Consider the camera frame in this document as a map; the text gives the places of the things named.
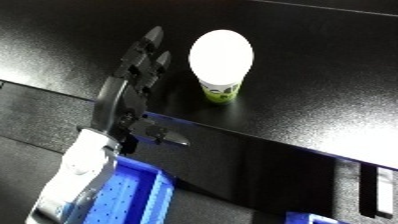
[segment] white cup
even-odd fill
[[[250,43],[230,30],[215,30],[201,36],[192,46],[189,63],[206,97],[228,103],[250,70],[254,59]]]

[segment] black surface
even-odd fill
[[[247,1],[1,4],[0,79],[93,99],[129,45],[162,25],[174,60],[152,112],[328,151],[360,148],[346,132],[398,125],[398,18]],[[246,36],[256,55],[225,107],[204,101],[187,62],[196,38],[220,28]]]
[[[6,84],[1,93],[0,136],[30,145],[63,152],[74,142],[76,126],[84,126],[91,117],[93,104],[81,99],[14,84]],[[167,117],[151,117],[184,134],[192,146],[156,150],[141,144],[134,158],[159,165],[212,196],[241,206],[280,215],[287,209],[332,215],[334,159]],[[318,181],[310,183],[308,178]],[[280,197],[280,192],[290,196]]]
[[[0,89],[0,136],[63,152],[88,126],[93,103],[10,83]]]
[[[0,107],[2,111],[14,111],[25,116],[25,119],[16,119],[17,116],[12,113],[3,113],[2,123],[9,123],[2,126],[0,133],[18,139],[0,138],[0,193],[7,195],[0,203],[0,216],[10,220],[9,223],[19,223],[14,221],[24,218],[21,214],[29,211],[38,191],[55,173],[60,162],[59,154],[32,145],[46,146],[54,151],[68,148],[77,133],[74,123],[80,123],[80,119],[84,122],[90,115],[84,112],[87,107],[81,106],[86,101],[80,99],[12,84],[6,84],[3,90],[15,90],[14,94],[28,93],[18,95],[22,98],[15,98],[12,94],[5,94],[11,91],[4,91],[1,98],[3,102],[11,102],[8,98],[13,98],[14,104],[3,104]],[[30,106],[18,103],[29,102],[25,98],[32,102]],[[50,109],[40,109],[43,105]],[[64,113],[65,116],[61,117],[53,115],[54,111],[66,111],[65,108],[73,113]],[[232,218],[226,220],[239,222],[272,218],[265,213],[281,215],[286,210],[295,210],[314,212],[352,223],[396,222],[395,219],[386,221],[360,215],[360,171],[357,163],[336,161],[289,145],[181,120],[155,115],[151,117],[160,125],[183,133],[191,140],[192,147],[184,149],[140,144],[132,157],[160,166],[178,176],[185,182],[179,184],[179,188],[211,197],[197,195],[198,202],[195,203],[196,199],[191,193],[182,193],[185,196],[179,196],[179,202],[170,210],[175,215],[170,217],[173,220],[177,220],[180,214],[181,220],[186,221],[191,214],[195,217],[195,222],[203,215],[204,223],[214,223],[217,217],[225,217],[229,211]],[[255,208],[259,212],[238,208],[230,203]],[[15,208],[15,211],[7,213],[10,208]]]
[[[377,167],[361,166],[359,188],[359,211],[362,215],[374,218],[377,215]]]
[[[379,13],[394,16],[398,14],[398,3],[394,0],[254,0],[313,7],[327,7],[336,10],[352,10],[360,13]]]

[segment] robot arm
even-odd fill
[[[113,175],[117,156],[133,153],[138,141],[189,145],[183,136],[144,116],[151,87],[171,61],[169,52],[154,62],[150,59],[162,38],[162,28],[155,27],[123,56],[121,66],[101,89],[91,126],[80,131],[63,155],[57,174],[43,188],[27,224],[83,223],[97,193]]]

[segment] blue container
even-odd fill
[[[320,215],[288,212],[285,224],[348,224]]]
[[[119,156],[115,173],[98,193],[84,224],[161,224],[174,182],[154,166]]]

